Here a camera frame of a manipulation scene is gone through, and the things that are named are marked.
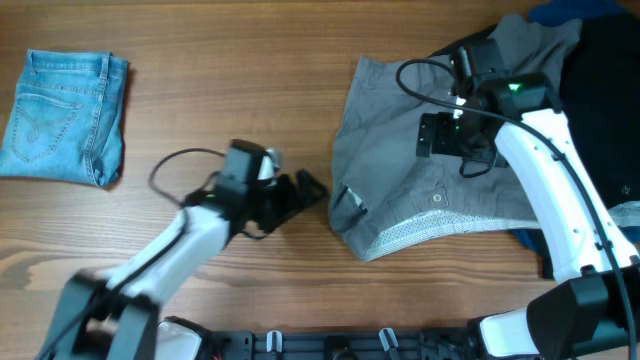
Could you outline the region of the grey shorts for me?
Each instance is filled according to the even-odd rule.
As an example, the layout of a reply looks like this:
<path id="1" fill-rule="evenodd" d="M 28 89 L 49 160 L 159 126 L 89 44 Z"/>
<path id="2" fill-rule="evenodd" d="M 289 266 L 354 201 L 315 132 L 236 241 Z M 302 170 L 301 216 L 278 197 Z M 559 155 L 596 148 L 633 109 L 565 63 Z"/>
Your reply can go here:
<path id="1" fill-rule="evenodd" d="M 537 228 L 515 173 L 494 168 L 465 179 L 460 159 L 416 154 L 420 117 L 450 102 L 452 80 L 427 64 L 358 61 L 333 145 L 329 224 L 363 261 L 422 241 L 464 233 Z"/>

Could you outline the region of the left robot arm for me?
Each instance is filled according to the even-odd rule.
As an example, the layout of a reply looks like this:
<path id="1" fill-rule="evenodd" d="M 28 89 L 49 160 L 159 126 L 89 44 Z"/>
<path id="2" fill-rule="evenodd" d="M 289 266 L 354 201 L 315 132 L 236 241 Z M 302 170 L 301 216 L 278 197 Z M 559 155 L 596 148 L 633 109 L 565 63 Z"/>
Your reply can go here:
<path id="1" fill-rule="evenodd" d="M 170 225 L 128 262 L 101 275 L 76 273 L 61 293 L 41 359 L 206 359 L 211 335 L 162 320 L 162 308 L 207 260 L 254 223 L 258 239 L 326 197 L 306 170 L 280 171 L 278 151 L 234 139 L 223 166 L 179 200 Z"/>

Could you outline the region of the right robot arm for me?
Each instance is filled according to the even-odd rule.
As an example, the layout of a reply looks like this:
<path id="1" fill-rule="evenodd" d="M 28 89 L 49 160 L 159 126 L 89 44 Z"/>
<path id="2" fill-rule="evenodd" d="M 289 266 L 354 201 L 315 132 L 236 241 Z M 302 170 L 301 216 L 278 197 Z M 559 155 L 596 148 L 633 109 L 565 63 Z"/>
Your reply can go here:
<path id="1" fill-rule="evenodd" d="M 474 320 L 478 359 L 573 359 L 617 347 L 638 355 L 639 255 L 614 223 L 541 73 L 508 70 L 492 39 L 446 65 L 453 102 L 420 120 L 416 152 L 509 166 L 543 231 L 555 286 L 526 307 Z"/>

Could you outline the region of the folded blue denim jeans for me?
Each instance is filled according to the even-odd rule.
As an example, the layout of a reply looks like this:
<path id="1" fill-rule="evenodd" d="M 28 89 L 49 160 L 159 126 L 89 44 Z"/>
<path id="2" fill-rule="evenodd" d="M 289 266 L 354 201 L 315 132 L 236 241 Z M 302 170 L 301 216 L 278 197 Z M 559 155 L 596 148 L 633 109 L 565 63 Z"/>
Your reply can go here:
<path id="1" fill-rule="evenodd" d="M 30 49 L 1 146 L 1 175 L 106 187 L 120 175 L 129 61 Z"/>

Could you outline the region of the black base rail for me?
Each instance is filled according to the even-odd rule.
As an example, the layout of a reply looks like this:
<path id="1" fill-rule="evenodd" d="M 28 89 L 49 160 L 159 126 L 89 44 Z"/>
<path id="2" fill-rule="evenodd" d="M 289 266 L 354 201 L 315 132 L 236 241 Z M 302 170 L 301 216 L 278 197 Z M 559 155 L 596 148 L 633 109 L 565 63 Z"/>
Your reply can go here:
<path id="1" fill-rule="evenodd" d="M 470 360 L 486 359 L 480 342 L 464 328 L 421 331 L 286 333 L 271 330 L 207 334 L 207 360 Z"/>

